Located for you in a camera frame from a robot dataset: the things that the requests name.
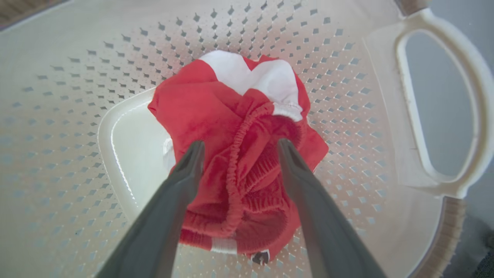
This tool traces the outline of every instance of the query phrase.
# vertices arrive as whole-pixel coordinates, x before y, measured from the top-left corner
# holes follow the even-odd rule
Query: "perforated basket wall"
[[[359,26],[321,5],[72,1],[3,31],[2,276],[97,272],[133,220],[102,164],[102,117],[214,49],[293,66],[312,101],[310,125],[330,149],[316,176],[390,277],[412,272],[442,203],[395,186],[386,110]],[[407,224],[423,217],[436,224],[419,231]],[[309,277],[310,269],[299,229],[267,266],[179,246],[174,275]]]

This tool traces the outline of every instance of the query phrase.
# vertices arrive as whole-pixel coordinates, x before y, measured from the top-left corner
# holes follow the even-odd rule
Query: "white lining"
[[[211,251],[225,254],[237,253],[237,241],[231,238],[211,238]]]
[[[302,107],[298,105],[298,87],[295,74],[284,60],[262,62],[252,71],[244,58],[236,53],[216,50],[200,58],[216,74],[218,81],[240,95],[248,89],[257,89],[274,102],[273,115],[283,115],[298,122]]]

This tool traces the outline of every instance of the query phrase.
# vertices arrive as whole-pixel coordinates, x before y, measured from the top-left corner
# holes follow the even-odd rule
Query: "wooden floor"
[[[0,0],[0,30],[66,0]]]

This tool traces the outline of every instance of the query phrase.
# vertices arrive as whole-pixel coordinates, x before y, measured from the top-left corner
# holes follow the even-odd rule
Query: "white laundry basket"
[[[463,198],[493,155],[493,80],[474,46],[413,0],[74,0],[0,33],[0,276],[96,274],[166,178],[153,88],[215,49],[288,61],[329,145],[315,170],[391,278],[439,276]],[[457,177],[427,155],[404,58],[423,30],[469,90]],[[183,113],[194,113],[184,109]],[[299,229],[266,266],[179,246],[176,277],[310,277]]]

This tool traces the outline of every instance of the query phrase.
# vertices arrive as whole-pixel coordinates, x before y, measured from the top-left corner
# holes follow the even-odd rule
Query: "red garment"
[[[214,51],[161,83],[149,110],[169,132],[176,161],[205,142],[204,175],[180,242],[268,260],[300,226],[283,187],[277,142],[290,139],[311,170],[328,146],[307,124],[303,83],[283,60]]]

